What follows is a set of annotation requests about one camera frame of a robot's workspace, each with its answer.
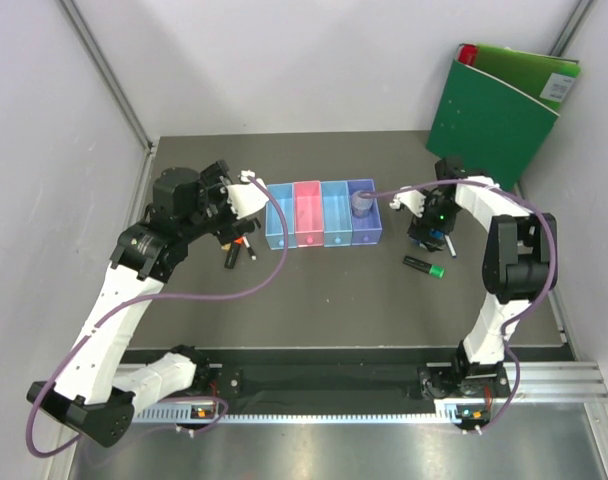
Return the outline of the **blue round tub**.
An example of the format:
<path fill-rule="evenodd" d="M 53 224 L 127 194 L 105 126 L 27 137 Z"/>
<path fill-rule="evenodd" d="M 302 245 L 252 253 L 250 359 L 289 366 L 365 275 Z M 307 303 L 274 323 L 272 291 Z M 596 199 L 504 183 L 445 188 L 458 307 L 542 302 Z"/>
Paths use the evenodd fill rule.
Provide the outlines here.
<path fill-rule="evenodd" d="M 446 246 L 444 233 L 439 230 L 430 229 L 426 244 L 427 249 L 431 252 L 442 251 Z"/>

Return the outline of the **orange black highlighter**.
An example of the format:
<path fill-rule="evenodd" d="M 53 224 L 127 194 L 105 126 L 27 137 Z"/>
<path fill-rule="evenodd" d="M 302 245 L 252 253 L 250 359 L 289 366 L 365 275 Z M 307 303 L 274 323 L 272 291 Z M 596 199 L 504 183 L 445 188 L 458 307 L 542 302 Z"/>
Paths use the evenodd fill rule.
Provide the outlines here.
<path fill-rule="evenodd" d="M 235 268 L 240 250 L 241 245 L 239 243 L 233 242 L 230 244 L 224 263 L 226 269 L 232 270 Z"/>

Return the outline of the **green black highlighter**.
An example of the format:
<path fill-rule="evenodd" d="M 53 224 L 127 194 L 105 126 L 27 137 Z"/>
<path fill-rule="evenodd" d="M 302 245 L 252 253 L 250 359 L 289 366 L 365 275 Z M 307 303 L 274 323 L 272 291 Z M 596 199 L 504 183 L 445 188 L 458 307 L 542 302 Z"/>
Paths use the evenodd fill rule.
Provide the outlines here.
<path fill-rule="evenodd" d="M 445 273 L 445 270 L 442 267 L 425 262 L 409 255 L 406 255 L 403 258 L 403 264 L 435 278 L 442 278 Z"/>

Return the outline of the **clear paper clip jar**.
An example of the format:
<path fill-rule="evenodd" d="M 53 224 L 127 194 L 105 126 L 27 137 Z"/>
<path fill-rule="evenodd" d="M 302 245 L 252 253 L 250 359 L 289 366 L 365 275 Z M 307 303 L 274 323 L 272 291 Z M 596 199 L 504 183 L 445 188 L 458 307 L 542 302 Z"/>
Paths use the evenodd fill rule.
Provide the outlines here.
<path fill-rule="evenodd" d="M 364 192 L 361 190 L 351 194 L 351 211 L 354 218 L 365 218 L 370 215 L 374 199 L 364 197 Z"/>

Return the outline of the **green ring binder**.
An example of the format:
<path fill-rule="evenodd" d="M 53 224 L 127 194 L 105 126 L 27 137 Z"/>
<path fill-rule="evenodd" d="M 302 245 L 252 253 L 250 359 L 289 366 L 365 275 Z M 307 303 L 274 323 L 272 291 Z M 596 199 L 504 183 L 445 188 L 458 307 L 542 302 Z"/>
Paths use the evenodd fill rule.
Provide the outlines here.
<path fill-rule="evenodd" d="M 426 143 L 511 190 L 559 113 L 509 83 L 454 58 Z"/>

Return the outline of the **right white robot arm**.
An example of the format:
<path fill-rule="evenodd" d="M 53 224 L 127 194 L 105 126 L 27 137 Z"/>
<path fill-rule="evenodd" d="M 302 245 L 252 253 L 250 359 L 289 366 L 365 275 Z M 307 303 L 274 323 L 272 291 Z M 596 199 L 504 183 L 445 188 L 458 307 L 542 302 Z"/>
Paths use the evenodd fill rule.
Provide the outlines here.
<path fill-rule="evenodd" d="M 500 193 L 499 185 L 481 171 L 467 171 L 455 157 L 435 164 L 437 185 L 398 193 L 392 208 L 412 214 L 407 235 L 430 252 L 447 245 L 459 212 L 468 212 L 487 233 L 481 267 L 484 303 L 471 332 L 460 342 L 451 367 L 451 384 L 471 396 L 499 377 L 505 342 L 516 324 L 505 323 L 528 309 L 539 294 L 553 288 L 557 267 L 557 219 L 536 214 Z"/>

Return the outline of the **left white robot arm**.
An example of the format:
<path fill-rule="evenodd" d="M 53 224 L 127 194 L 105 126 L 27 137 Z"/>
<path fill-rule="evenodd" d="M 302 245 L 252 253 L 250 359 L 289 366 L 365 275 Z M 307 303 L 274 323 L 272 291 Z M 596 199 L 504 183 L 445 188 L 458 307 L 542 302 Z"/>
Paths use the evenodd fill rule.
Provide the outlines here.
<path fill-rule="evenodd" d="M 190 244 L 205 235 L 226 244 L 253 232 L 259 226 L 255 216 L 268 201 L 262 179 L 244 170 L 233 181 L 224 161 L 201 172 L 164 170 L 153 183 L 142 219 L 119 235 L 75 345 L 49 380 L 29 388 L 29 417 L 44 412 L 79 436 L 111 447 L 137 414 L 158 401 L 178 392 L 204 394 L 211 374 L 193 347 L 174 347 L 130 374 L 118 374 L 118 366 Z"/>

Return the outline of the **blue white marker pen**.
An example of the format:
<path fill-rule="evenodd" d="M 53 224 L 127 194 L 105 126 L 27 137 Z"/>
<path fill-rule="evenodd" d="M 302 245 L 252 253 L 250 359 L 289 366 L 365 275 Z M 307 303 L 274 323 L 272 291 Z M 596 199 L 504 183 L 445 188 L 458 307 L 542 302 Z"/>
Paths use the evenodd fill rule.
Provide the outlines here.
<path fill-rule="evenodd" d="M 457 258 L 457 252 L 449 235 L 445 235 L 445 242 L 452 258 Z"/>

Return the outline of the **black white marker pen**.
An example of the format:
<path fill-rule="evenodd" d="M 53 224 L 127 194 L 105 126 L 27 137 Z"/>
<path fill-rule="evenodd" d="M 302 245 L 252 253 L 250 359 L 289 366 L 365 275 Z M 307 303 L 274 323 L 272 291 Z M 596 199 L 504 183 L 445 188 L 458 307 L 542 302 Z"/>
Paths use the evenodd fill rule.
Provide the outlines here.
<path fill-rule="evenodd" d="M 248 238 L 246 236 L 244 236 L 244 237 L 242 237 L 242 241 L 243 241 L 243 244 L 244 244 L 251 260 L 256 261 L 257 255 L 256 255 L 255 250 L 253 249 L 252 245 L 250 244 Z"/>

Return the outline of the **purple drawer bin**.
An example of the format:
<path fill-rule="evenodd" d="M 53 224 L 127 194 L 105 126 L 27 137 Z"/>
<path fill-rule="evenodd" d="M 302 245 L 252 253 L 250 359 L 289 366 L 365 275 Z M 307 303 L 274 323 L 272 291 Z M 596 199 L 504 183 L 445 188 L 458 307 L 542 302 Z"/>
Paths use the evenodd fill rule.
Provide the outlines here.
<path fill-rule="evenodd" d="M 352 204 L 352 195 L 358 191 L 375 191 L 373 179 L 348 180 L 349 204 Z M 353 227 L 352 245 L 378 244 L 382 235 L 382 221 L 377 200 L 374 199 L 369 212 L 362 217 L 351 214 Z"/>

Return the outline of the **pink drawer bin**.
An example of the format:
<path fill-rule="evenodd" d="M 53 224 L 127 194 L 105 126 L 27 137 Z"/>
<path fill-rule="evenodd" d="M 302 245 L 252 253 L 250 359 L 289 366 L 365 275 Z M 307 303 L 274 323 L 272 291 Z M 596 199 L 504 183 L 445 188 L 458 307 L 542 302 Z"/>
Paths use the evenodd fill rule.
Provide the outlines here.
<path fill-rule="evenodd" d="M 298 247 L 324 245 L 324 217 L 321 182 L 294 183 L 295 238 Z"/>

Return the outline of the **light green folder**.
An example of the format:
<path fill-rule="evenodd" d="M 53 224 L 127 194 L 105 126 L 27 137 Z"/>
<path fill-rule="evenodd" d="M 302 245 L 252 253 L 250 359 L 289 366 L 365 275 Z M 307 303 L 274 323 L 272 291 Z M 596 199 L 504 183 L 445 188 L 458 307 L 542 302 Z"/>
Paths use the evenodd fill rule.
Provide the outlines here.
<path fill-rule="evenodd" d="M 558 111 L 581 72 L 579 62 L 478 44 L 473 66 Z"/>

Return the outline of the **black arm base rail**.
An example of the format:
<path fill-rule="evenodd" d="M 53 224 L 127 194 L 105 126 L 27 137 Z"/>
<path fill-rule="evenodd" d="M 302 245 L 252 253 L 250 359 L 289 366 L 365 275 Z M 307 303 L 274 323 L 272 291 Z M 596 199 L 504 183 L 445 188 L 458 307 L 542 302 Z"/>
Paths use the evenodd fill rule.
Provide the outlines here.
<path fill-rule="evenodd" d="M 451 382 L 453 347 L 201 349 L 192 394 L 214 394 L 232 413 L 426 413 L 429 400 L 507 397 L 507 375 Z"/>

